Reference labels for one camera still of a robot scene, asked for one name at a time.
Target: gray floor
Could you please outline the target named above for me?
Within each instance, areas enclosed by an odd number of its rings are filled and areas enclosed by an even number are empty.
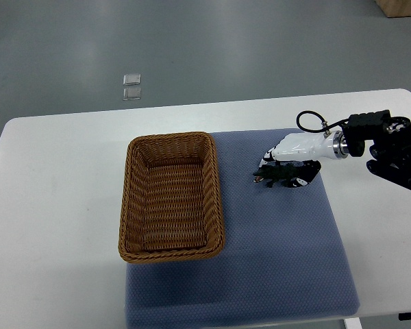
[[[125,73],[142,99],[122,100]],[[0,134],[14,117],[387,88],[411,91],[411,18],[374,0],[0,1]]]

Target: blue mat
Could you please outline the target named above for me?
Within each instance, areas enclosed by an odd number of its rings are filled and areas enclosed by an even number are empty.
[[[358,296],[320,175],[301,188],[252,182],[264,153],[291,132],[296,130],[212,134],[225,247],[208,260],[128,264],[128,328],[233,326],[356,313]]]

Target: cardboard box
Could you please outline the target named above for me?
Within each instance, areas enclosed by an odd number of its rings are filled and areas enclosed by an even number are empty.
[[[411,0],[376,0],[387,17],[411,16]]]

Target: black cable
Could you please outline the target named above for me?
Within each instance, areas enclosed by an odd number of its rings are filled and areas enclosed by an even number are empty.
[[[333,123],[333,124],[331,124],[331,125],[328,125],[328,126],[326,126],[326,127],[323,127],[323,128],[321,128],[321,129],[313,130],[313,129],[304,128],[304,127],[300,124],[300,118],[301,118],[301,116],[304,115],[304,114],[312,114],[312,115],[316,116],[317,118],[319,118],[319,119],[321,120],[321,123],[322,123],[322,124],[324,124],[324,125],[327,124],[327,121],[321,116],[321,114],[319,114],[319,113],[317,113],[317,112],[309,111],[309,110],[308,110],[308,111],[300,112],[299,115],[297,115],[297,127],[300,128],[301,130],[303,130],[304,132],[314,132],[314,133],[317,133],[317,132],[325,132],[325,131],[327,131],[327,130],[332,129],[333,127],[336,127],[337,125],[339,125],[340,127],[342,127],[346,122],[348,122],[348,119],[343,119],[343,120],[337,121],[337,122],[335,122],[335,123]]]

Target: brown wicker basket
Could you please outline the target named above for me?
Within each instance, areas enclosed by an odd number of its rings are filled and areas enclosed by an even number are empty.
[[[123,260],[209,258],[224,243],[213,138],[205,132],[135,138],[125,163],[119,230]]]

